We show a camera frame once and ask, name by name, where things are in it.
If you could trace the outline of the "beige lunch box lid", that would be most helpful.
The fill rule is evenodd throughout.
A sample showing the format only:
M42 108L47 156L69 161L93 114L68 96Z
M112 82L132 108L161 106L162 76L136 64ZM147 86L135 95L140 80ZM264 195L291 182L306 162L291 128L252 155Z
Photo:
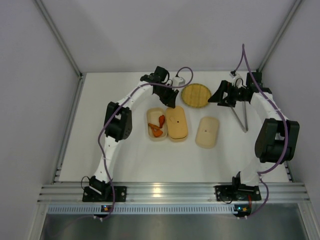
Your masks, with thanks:
M195 143L200 148L214 148L217 143L219 126L220 122L215 117L205 116L201 118L195 137Z

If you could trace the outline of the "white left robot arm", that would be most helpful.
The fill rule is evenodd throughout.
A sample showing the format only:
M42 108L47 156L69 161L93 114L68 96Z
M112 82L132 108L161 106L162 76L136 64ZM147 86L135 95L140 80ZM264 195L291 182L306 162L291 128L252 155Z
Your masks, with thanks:
M132 112L146 98L157 95L166 107L175 108L178 88L186 81L176 74L170 78L169 72L157 66L155 71L140 78L137 86L118 102L110 102L106 108L104 125L98 135L101 159L94 175L89 179L89 190L106 198L112 191L112 165L121 141L127 139L133 128Z

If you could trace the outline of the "orange lunch box container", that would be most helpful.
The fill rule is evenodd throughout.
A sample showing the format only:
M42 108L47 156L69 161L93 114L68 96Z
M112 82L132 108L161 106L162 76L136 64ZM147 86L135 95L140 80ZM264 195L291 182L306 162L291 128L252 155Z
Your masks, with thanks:
M187 134L168 133L168 137L172 142L179 143L179 142L184 142L188 138L188 133Z

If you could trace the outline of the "orange fried chicken piece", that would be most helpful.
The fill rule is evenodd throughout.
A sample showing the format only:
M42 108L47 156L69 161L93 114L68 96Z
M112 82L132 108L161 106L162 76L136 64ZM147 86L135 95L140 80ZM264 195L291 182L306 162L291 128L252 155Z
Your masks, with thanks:
M150 127L152 134L155 138L159 138L163 134L163 131L160 129L159 126L152 123L148 123L148 126Z

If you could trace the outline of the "metal serving tongs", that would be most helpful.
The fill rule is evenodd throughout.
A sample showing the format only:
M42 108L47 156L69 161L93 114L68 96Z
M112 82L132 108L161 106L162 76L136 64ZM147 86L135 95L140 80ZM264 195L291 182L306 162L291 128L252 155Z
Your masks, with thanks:
M230 110L232 112L232 115L234 116L236 122L238 123L238 125L240 126L241 130L244 133L247 133L249 130L249 126L248 126L248 115L247 115L247 106L246 106L246 102L242 102L242 115L243 115L243 120L240 119L240 117L238 116L238 114L235 111L234 107L231 107Z

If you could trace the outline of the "red fried chicken drumstick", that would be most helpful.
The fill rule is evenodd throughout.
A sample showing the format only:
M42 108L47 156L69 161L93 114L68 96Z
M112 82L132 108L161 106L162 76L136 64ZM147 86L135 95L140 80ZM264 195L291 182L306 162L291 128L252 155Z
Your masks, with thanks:
M166 121L166 118L164 115L161 115L159 118L158 118L158 121L159 121L159 128L162 129L163 128L163 125L165 124L165 121Z

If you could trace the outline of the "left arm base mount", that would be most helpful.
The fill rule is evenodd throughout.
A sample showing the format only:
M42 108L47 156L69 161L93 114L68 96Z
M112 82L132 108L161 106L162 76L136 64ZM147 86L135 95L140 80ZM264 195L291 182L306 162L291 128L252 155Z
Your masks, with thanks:
M83 189L82 201L85 203L126 202L127 187L121 185L113 188L109 182L99 181L92 176L89 179L89 185Z

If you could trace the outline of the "orange lunch box lid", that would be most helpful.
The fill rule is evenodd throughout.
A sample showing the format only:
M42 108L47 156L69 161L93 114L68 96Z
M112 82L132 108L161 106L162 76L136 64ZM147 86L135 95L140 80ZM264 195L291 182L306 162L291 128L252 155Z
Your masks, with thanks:
M168 133L188 134L188 125L185 111L181 106L175 108L168 107L165 110Z

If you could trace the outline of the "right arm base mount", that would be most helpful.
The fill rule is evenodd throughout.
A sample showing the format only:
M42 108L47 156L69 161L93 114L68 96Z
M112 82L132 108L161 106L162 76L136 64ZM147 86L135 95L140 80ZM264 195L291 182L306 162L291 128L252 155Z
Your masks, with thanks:
M248 186L241 183L240 172L232 177L231 184L215 185L215 196L218 202L231 204L236 201L261 201L258 185Z

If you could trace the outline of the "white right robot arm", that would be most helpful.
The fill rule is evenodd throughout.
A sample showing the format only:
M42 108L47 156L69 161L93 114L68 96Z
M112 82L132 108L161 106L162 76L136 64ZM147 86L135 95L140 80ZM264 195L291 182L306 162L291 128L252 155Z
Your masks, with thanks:
M255 156L235 176L241 185L254 187L263 175L293 159L300 124L282 113L273 99L272 91L263 85L261 72L247 73L246 80L235 71L230 75L233 82L222 80L208 102L229 108L234 108L237 102L247 102L257 112L262 126L254 145Z

